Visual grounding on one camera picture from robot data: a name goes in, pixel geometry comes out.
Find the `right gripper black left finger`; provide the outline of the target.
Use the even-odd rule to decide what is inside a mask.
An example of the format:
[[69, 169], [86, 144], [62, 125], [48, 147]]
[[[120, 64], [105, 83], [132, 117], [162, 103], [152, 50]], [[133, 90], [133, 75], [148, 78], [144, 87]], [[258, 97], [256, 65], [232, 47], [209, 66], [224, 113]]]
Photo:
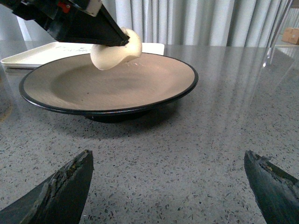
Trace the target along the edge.
[[78, 224], [93, 175], [85, 150], [0, 212], [2, 224]]

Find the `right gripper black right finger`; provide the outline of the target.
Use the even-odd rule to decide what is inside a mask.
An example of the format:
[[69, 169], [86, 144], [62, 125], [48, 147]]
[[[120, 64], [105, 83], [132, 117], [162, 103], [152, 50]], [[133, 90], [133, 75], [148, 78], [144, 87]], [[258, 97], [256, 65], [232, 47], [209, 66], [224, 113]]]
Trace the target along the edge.
[[253, 151], [245, 152], [244, 168], [266, 223], [297, 224], [299, 180]]

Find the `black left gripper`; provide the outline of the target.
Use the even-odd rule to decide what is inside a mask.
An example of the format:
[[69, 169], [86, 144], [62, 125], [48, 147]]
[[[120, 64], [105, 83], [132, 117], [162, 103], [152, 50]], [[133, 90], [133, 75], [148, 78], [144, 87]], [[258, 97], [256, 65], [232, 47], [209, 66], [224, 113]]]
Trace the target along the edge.
[[101, 0], [2, 0], [13, 14], [34, 20], [58, 42], [124, 46], [129, 36]]

